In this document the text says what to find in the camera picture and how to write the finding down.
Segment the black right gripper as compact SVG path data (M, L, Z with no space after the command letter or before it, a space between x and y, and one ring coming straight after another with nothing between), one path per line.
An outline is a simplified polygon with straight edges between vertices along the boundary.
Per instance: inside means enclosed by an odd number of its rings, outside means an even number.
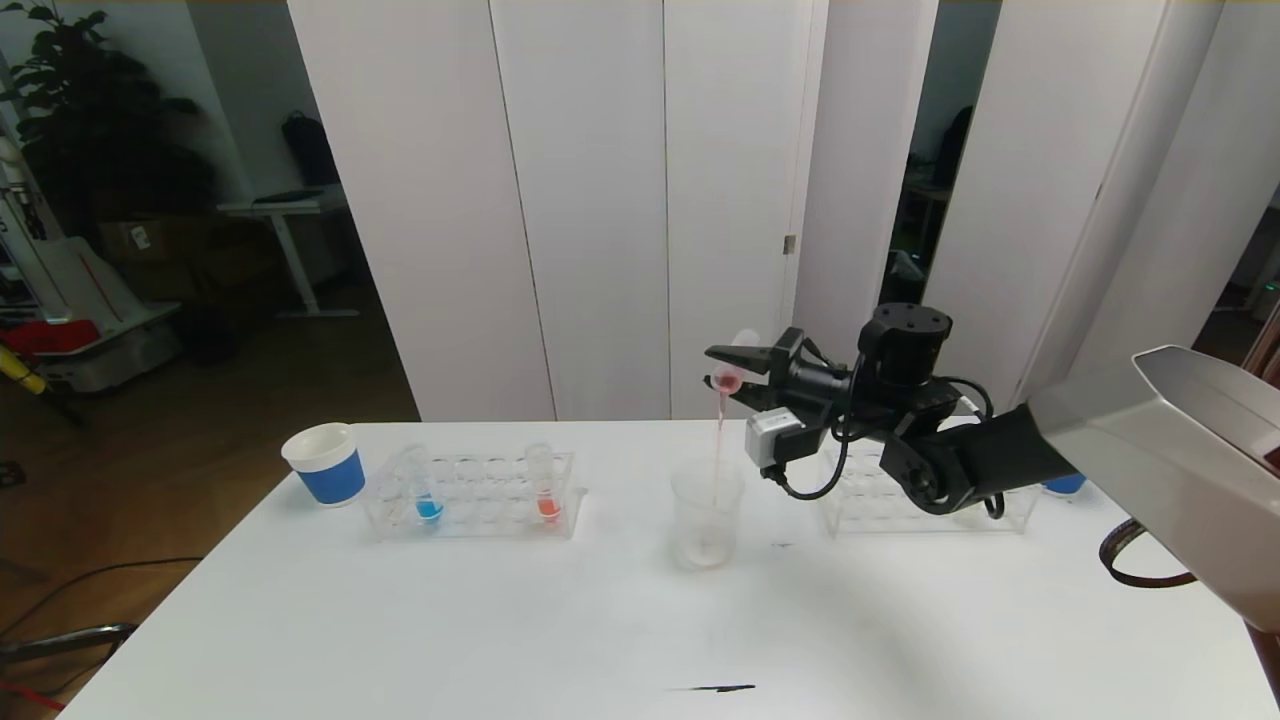
M713 345L704 354L724 366L768 375L771 388L733 374L703 377L708 388L744 407L772 409L772 392L786 406L840 405L849 395L851 370L828 357L799 327L783 331L772 348Z

